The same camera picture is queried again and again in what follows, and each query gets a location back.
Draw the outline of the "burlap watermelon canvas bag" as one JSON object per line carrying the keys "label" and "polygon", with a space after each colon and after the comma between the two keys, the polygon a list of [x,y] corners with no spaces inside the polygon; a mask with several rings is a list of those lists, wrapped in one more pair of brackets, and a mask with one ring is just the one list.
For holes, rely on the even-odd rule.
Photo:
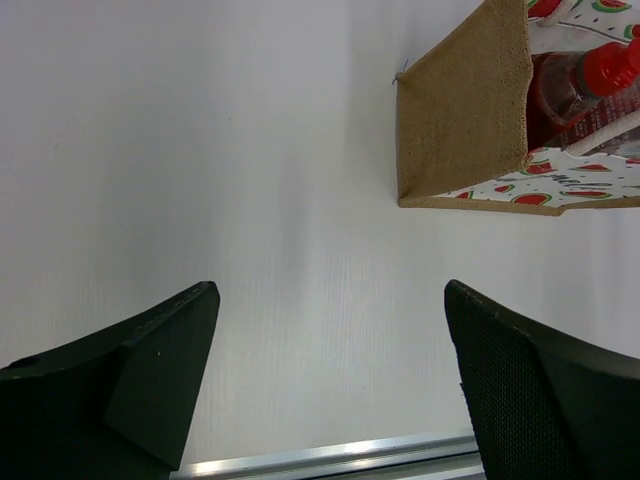
{"label": "burlap watermelon canvas bag", "polygon": [[639,41],[624,1],[486,1],[397,77],[406,208],[557,216],[639,203],[639,77],[545,147],[528,149],[532,57]]}

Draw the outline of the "red bottle with red cap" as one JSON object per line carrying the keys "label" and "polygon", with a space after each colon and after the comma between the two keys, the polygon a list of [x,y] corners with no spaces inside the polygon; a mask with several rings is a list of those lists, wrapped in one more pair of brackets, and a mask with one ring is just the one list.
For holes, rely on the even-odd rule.
{"label": "red bottle with red cap", "polygon": [[528,149],[534,151],[633,85],[639,77],[639,41],[610,42],[585,52],[545,52],[532,62],[526,126]]}

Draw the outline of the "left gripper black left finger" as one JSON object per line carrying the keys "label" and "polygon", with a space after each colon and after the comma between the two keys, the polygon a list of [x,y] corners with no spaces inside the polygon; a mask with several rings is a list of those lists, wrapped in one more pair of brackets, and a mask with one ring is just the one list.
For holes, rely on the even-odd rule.
{"label": "left gripper black left finger", "polygon": [[4,479],[167,479],[180,468],[220,307],[199,282],[1,370]]}

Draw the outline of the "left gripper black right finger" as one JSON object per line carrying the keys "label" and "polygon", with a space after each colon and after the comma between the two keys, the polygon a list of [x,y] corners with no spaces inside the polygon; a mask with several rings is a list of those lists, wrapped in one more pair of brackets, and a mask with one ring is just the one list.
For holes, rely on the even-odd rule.
{"label": "left gripper black right finger", "polygon": [[638,359],[458,280],[445,286],[444,305],[487,478],[638,478]]}

